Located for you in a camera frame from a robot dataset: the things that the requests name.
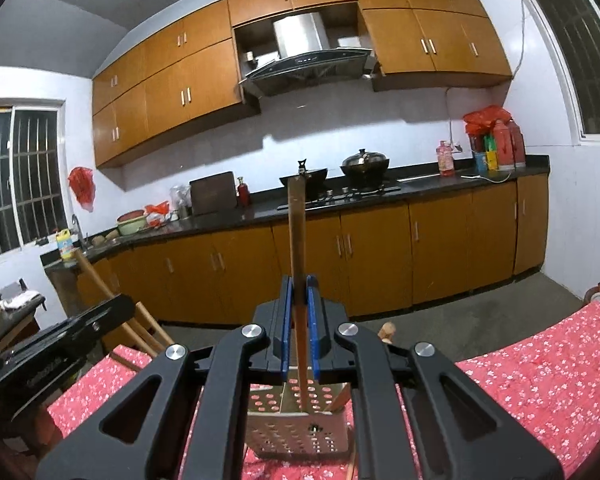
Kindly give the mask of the gas stove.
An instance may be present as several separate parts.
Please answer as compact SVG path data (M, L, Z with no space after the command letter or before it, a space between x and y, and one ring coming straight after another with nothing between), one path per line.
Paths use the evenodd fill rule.
M350 204L374 197L386 197L399 193L400 191L400 185L383 185L380 188L370 188L369 190L343 188L340 193L335 193L334 190L327 190L325 193L318 196L316 200L308 200L306 202L306 210Z

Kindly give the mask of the dark cutting board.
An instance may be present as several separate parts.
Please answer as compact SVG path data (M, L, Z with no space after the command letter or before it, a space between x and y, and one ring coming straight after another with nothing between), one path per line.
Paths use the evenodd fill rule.
M235 178L231 171L190 181L189 191L195 216L215 214L237 207Z

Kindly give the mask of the pink plastic bottle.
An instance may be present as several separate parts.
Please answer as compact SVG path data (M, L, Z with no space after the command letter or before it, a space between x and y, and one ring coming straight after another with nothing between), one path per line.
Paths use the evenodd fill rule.
M441 177L453 177L455 174L453 145L441 140L436 148L438 168Z

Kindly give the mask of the steel range hood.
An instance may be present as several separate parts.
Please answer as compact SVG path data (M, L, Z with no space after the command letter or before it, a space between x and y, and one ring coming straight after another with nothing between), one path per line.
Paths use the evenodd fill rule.
M234 29L242 90L258 99L370 78L377 60L354 3L294 11Z

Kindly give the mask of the upper wooden kitchen cabinets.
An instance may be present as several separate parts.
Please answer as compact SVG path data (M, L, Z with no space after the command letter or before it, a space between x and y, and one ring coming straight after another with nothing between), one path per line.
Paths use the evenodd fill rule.
M486 88L512 75L480 0L218 0L95 76L95 164L123 166L323 82Z

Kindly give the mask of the red thermos flasks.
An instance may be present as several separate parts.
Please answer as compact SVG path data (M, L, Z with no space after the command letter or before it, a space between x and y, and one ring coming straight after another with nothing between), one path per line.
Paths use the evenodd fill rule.
M524 136L513 115L490 105L463 117L471 151L481 171L509 172L524 168Z

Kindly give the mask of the barred window right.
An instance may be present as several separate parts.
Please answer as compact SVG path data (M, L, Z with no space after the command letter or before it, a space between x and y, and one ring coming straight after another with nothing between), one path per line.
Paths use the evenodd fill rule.
M564 73L584 143L600 143L600 0L530 0Z

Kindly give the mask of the green bowl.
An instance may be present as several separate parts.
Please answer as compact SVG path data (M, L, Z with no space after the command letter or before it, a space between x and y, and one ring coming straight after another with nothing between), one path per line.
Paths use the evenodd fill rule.
M129 211L117 218L117 229L122 236L135 234L147 227L148 222L143 209Z

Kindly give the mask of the beige perforated utensil holder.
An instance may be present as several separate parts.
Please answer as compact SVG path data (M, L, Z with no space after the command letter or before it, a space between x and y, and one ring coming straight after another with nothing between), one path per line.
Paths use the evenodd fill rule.
M280 386L252 384L245 444L262 460L321 462L344 460L352 431L343 408L334 408L343 384L321 385L308 375L309 407L301 407L297 369Z

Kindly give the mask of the red floral tablecloth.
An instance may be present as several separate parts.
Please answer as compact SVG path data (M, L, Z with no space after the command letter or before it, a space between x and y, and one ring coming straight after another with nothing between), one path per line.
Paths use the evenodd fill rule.
M476 384L558 458L566 479L586 478L600 452L600 304L536 335L457 362ZM96 364L48 408L67 437L135 375L110 358ZM243 479L345 479L346 466L291 465L245 456Z

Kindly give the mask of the red sauce bottle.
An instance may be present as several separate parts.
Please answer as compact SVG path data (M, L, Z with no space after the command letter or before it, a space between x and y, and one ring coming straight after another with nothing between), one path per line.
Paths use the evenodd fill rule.
M251 196L247 183L243 177L238 177L237 196L239 205L242 208L248 208L251 205Z

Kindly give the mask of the red plastic bag on wall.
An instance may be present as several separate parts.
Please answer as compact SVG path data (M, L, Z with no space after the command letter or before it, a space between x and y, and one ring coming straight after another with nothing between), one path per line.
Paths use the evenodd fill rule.
M92 212L96 193L93 170L86 167L73 168L68 175L68 182L81 208Z

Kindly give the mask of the barred window left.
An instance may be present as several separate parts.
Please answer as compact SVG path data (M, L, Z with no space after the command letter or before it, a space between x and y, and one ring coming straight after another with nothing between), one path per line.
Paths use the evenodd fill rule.
M58 126L53 108L0 108L0 256L68 228Z

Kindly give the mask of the yellow detergent bottle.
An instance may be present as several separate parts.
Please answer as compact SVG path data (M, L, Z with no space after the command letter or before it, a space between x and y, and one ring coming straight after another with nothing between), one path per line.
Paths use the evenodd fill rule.
M55 240L60 258L64 261L71 260L76 250L73 245L72 232L69 229L58 231Z

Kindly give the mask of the black lidded wok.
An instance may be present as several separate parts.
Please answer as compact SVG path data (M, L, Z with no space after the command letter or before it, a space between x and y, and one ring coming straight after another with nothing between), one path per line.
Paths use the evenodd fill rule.
M360 148L356 154L342 162L340 169L347 177L350 187L359 190L379 188L385 180L388 167L389 159L386 155Z

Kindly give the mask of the barred window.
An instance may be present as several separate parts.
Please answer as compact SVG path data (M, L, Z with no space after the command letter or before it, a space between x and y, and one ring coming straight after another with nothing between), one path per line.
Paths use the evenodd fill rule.
M58 126L53 108L0 108L0 256L68 228Z
M584 143L600 143L600 0L530 0L564 73Z

